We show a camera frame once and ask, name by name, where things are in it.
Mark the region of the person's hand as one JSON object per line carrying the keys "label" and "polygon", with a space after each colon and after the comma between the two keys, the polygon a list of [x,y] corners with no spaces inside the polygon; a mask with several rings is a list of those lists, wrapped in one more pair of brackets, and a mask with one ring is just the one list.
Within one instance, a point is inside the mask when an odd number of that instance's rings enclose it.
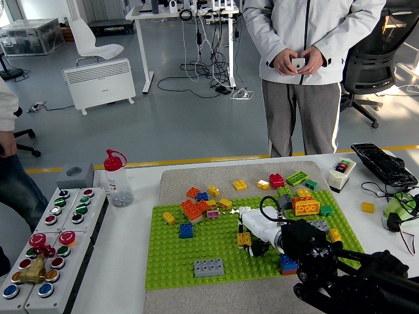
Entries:
{"label": "person's hand", "polygon": [[0,143],[3,147],[3,153],[1,153],[2,158],[8,158],[16,155],[17,146],[12,131],[0,131]]}

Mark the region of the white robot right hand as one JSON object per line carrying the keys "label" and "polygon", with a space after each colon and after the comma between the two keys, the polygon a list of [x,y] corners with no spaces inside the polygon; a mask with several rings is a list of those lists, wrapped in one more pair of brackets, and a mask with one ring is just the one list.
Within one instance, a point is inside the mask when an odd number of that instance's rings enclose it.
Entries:
{"label": "white robot right hand", "polygon": [[257,258],[266,253],[270,246],[278,252],[283,253],[280,246],[282,240],[281,226],[274,221],[267,219],[259,209],[251,207],[239,208],[239,222],[257,239],[245,245],[245,251],[251,257]]}

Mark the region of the person's left hand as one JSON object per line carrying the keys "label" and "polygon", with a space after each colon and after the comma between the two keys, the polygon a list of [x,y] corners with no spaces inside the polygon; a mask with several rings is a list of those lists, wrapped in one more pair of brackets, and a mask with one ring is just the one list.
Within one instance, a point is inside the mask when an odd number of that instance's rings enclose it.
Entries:
{"label": "person's left hand", "polygon": [[323,65],[323,54],[315,46],[303,51],[301,57],[307,59],[307,61],[306,65],[297,71],[298,74],[313,75]]}

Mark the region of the person's right hand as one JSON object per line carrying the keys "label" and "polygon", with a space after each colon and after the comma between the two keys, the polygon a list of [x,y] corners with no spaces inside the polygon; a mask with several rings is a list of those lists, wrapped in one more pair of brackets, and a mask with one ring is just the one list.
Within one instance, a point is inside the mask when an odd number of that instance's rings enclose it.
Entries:
{"label": "person's right hand", "polygon": [[298,53],[294,50],[285,48],[276,55],[273,60],[273,66],[282,76],[297,75],[298,71],[293,66],[291,60],[297,58],[298,56]]}

